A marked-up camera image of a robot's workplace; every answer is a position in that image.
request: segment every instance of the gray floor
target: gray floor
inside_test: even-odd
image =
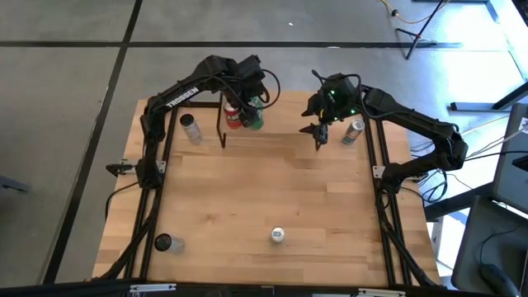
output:
[[[408,0],[392,4],[409,19],[423,17],[435,6]],[[133,0],[2,1],[0,40],[121,40],[133,6]],[[375,0],[151,0],[144,2],[133,40],[408,41],[394,34],[397,26],[410,28],[391,20]],[[115,184],[104,167],[123,153],[137,100],[185,77],[208,54],[234,59],[258,54],[286,90],[315,91],[318,81],[310,74],[312,68],[324,75],[359,73],[365,84],[418,111],[454,121],[462,130],[499,117],[456,115],[446,109],[456,100],[496,101],[523,82],[486,7],[449,4],[425,35],[463,42],[464,47],[420,49],[410,61],[400,49],[129,49],[58,281],[91,275],[105,199]],[[0,191],[0,286],[39,281],[116,55],[117,49],[0,48],[0,174],[33,187],[30,194]],[[471,134],[470,145],[484,146],[501,129],[495,137]],[[409,137],[412,144],[422,141],[415,134]],[[493,165],[483,164],[479,166],[493,174]],[[460,178],[472,186],[486,182],[469,173]],[[450,194],[462,191],[463,186],[450,182]]]

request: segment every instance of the butcher block tabletop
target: butcher block tabletop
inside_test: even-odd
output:
[[[183,238],[186,246],[180,254],[153,249],[150,281],[388,285],[365,133],[352,145],[342,143],[351,120],[361,116],[329,126],[328,144],[316,151],[311,135],[298,132],[317,120],[300,116],[311,95],[284,92],[263,111],[264,126],[258,131],[231,130],[222,117],[225,148],[216,134],[217,109],[178,110],[178,119],[186,113],[195,117],[203,141],[191,144],[177,122],[155,234]],[[141,158],[139,116],[145,102],[137,105],[124,158]],[[410,160],[405,129],[389,122],[384,129],[391,162]],[[115,188],[133,182],[133,174],[120,176]],[[417,190],[411,182],[404,185]],[[107,271],[129,243],[140,193],[135,186],[113,197],[94,276]],[[422,201],[404,190],[397,197],[406,246],[439,282]],[[280,244],[270,239],[277,226],[286,234]],[[143,248],[138,250],[134,276],[139,274]],[[398,253],[392,249],[401,283]]]

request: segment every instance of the red soda can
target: red soda can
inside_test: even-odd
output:
[[[229,128],[237,129],[242,126],[242,122],[238,118],[238,109],[233,108],[229,103],[225,102],[224,113],[225,120],[228,123]]]

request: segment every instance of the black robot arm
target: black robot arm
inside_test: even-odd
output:
[[[266,70],[261,69],[260,62],[256,55],[240,63],[211,55],[201,61],[189,77],[148,99],[140,117],[144,133],[143,157],[136,165],[140,187],[153,189],[161,185],[156,155],[158,145],[165,137],[165,115],[198,93],[222,92],[228,103],[239,110],[239,118],[245,127],[258,120],[257,108],[248,103],[252,97],[269,96],[262,84]]]
[[[343,120],[355,113],[366,118],[388,120],[428,139],[435,150],[420,158],[399,164],[390,163],[376,178],[381,178],[383,189],[396,194],[405,178],[419,176],[434,169],[446,171],[462,168],[468,145],[462,140],[458,127],[442,122],[398,104],[388,93],[372,87],[362,86],[361,79],[354,86],[348,77],[355,74],[335,74],[321,79],[323,85],[309,98],[308,108],[302,116],[318,116],[318,124],[301,129],[310,133],[321,144],[328,141],[328,128],[333,121]]]

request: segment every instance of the silver can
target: silver can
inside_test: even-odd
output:
[[[345,136],[343,136],[344,144],[353,144],[354,141],[359,137],[361,131],[365,129],[365,122],[363,120],[353,120],[348,129],[346,129]]]
[[[154,240],[154,247],[160,252],[180,253],[185,249],[185,242],[167,233],[159,234]]]
[[[200,144],[201,133],[194,116],[189,114],[182,115],[180,118],[180,124],[185,130],[189,141],[191,141],[192,144]]]

